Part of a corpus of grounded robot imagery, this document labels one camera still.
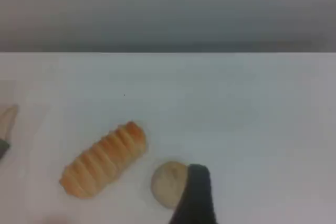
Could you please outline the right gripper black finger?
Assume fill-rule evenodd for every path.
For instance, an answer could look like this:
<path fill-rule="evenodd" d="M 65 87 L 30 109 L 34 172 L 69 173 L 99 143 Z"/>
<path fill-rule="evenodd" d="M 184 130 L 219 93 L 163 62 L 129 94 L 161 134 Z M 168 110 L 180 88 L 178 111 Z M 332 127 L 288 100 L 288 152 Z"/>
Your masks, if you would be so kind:
<path fill-rule="evenodd" d="M 211 174 L 200 164 L 188 166 L 186 186 L 170 224 L 217 224 Z"/>

